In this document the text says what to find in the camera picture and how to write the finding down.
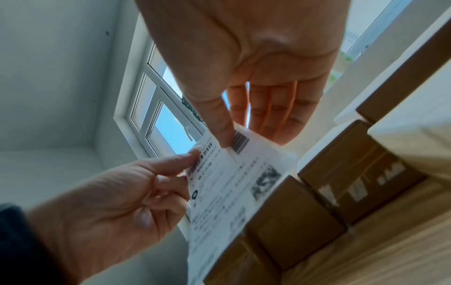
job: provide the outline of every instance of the wooden surface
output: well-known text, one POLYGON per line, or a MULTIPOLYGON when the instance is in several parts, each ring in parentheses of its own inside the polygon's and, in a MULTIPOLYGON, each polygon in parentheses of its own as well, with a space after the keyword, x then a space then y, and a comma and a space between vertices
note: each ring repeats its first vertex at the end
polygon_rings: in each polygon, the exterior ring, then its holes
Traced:
POLYGON ((451 187, 428 179, 282 276, 282 285, 451 284, 451 187))

